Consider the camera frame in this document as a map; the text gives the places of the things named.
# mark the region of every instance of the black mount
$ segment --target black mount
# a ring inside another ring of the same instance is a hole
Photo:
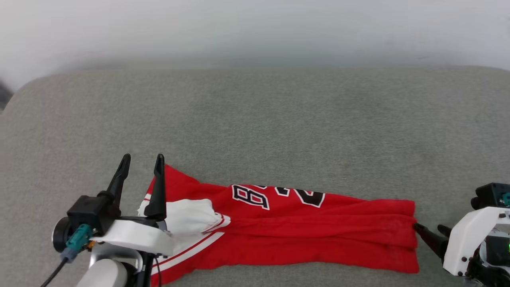
[[[481,186],[476,189],[476,197],[471,199],[471,206],[473,209],[478,210],[481,208],[485,208],[488,206],[493,207],[505,207],[509,208],[510,200],[510,184],[502,184],[502,183],[490,183],[484,186]],[[451,233],[451,228],[446,227],[444,225],[438,225],[438,230],[443,236],[437,235],[430,231],[425,226],[415,223],[414,230],[420,235],[420,237],[427,243],[427,245],[432,249],[432,251],[441,259],[441,263],[444,262],[444,256],[446,253],[446,249],[448,247],[449,237]],[[497,260],[500,262],[510,262],[510,255],[508,254],[508,238],[505,238],[505,242],[501,242],[503,239],[498,238],[490,238],[490,236],[486,239],[486,248],[487,248],[487,260],[489,261],[489,254],[497,253]],[[506,249],[500,250],[500,246],[503,246]],[[463,257],[462,260],[469,260],[468,268],[465,274],[459,272],[459,276],[466,276],[470,279],[478,280],[483,283],[486,287],[510,287],[510,274],[504,271],[501,268],[497,267],[485,267],[482,265],[482,260],[478,254],[479,248],[475,251],[472,257],[469,259]]]
[[[81,224],[88,224],[93,229],[94,236],[105,235],[115,220],[130,220],[140,224],[158,227],[157,222],[166,218],[165,196],[165,157],[159,154],[154,166],[155,182],[149,205],[145,208],[145,217],[123,217],[120,211],[120,199],[124,180],[128,177],[131,155],[125,154],[115,172],[110,185],[101,191],[96,197],[80,196],[67,211],[67,216],[62,218],[53,230],[53,247],[61,253],[67,240],[73,235]],[[156,254],[139,251],[142,255],[143,264],[152,266]],[[136,287],[149,287],[152,268],[145,268],[135,274],[135,268],[126,267],[130,273],[129,285]]]

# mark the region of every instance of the white wall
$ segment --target white wall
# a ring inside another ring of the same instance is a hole
[[[510,69],[509,0],[0,0],[0,81],[92,68]]]

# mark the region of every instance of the jersey number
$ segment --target jersey number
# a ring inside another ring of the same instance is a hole
[[[266,189],[266,186],[257,185],[262,189]],[[324,201],[325,194],[310,192],[308,190],[303,189],[293,189],[286,187],[275,187],[274,190],[276,194],[279,196],[288,197],[291,191],[294,191],[302,204],[312,205],[315,207],[320,207],[322,202]],[[263,209],[269,210],[269,201],[267,196],[262,193],[259,193],[253,189],[250,189],[246,186],[241,185],[232,185],[232,196],[235,200],[243,201],[250,205],[258,205]]]

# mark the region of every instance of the gray fabric surface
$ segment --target gray fabric surface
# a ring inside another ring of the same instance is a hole
[[[0,115],[3,286],[58,264],[50,234],[132,154],[135,214],[158,152],[203,182],[415,200],[429,227],[510,182],[510,73],[483,67],[93,71],[35,80]],[[419,274],[326,263],[195,271],[174,286],[460,286],[420,242]],[[52,286],[71,286],[88,255]]]

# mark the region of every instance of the red stripe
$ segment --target red stripe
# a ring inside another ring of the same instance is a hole
[[[193,246],[191,246],[190,248],[188,248],[188,249],[184,250],[183,252],[181,252],[181,253],[179,253],[179,254],[177,254],[177,255],[175,255],[175,256],[172,256],[172,257],[170,257],[170,258],[168,258],[168,259],[165,259],[164,261],[159,262],[159,264],[161,265],[161,264],[163,264],[163,263],[165,263],[165,262],[168,262],[168,261],[170,261],[170,260],[172,260],[172,259],[175,259],[175,258],[177,258],[177,257],[179,257],[179,256],[181,256],[181,255],[183,255],[184,253],[186,253],[186,252],[190,251],[191,249],[193,249],[194,247],[196,247],[197,245],[199,245],[200,243],[202,243],[204,240],[206,240],[206,239],[208,239],[209,237],[211,237],[214,233],[215,233],[215,232],[213,232],[213,233],[211,233],[211,234],[207,235],[207,236],[206,236],[206,237],[204,237],[202,240],[200,240],[199,242],[197,242],[196,244],[194,244],[194,245],[193,245]]]

